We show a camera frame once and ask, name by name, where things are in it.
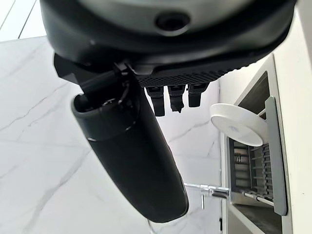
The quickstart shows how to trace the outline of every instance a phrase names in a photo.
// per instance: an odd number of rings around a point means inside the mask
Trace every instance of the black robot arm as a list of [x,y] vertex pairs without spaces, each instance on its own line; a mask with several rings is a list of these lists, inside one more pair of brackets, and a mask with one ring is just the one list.
[[[209,83],[273,51],[296,0],[40,0],[60,78],[78,84],[72,111],[105,170],[147,219],[187,213],[188,199],[155,116],[200,106]],[[152,99],[154,113],[144,88]]]

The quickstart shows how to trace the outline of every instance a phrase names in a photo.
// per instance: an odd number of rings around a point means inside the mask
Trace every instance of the dish rack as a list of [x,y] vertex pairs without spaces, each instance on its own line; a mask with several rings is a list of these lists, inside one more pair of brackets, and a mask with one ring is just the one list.
[[274,206],[269,145],[244,145],[230,140],[232,191]]

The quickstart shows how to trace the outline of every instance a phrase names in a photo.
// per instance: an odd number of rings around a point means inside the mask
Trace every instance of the white marble wall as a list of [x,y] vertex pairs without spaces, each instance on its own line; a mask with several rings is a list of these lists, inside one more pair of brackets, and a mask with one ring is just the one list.
[[[57,78],[46,38],[0,44],[0,233],[148,234],[146,220],[110,180],[69,108],[80,88]],[[172,113],[159,123],[185,182],[220,184],[218,131],[209,107],[218,82],[200,108]],[[187,95],[184,104],[188,106]],[[217,234],[220,201],[188,190],[183,218],[153,224],[159,234]]]

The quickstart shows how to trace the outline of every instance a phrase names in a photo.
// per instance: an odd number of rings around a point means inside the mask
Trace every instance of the white round lid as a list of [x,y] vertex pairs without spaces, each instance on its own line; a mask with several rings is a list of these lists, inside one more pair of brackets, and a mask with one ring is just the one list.
[[210,108],[213,125],[228,137],[250,146],[267,143],[267,123],[244,108],[218,103]]

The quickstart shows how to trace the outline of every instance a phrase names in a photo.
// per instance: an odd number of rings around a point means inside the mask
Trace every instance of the black rubber grip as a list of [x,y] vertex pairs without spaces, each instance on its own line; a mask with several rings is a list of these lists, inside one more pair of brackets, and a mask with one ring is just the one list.
[[123,195],[147,219],[164,223],[187,213],[188,198],[143,89],[138,96],[131,110],[112,102],[88,112],[77,96],[72,111]]

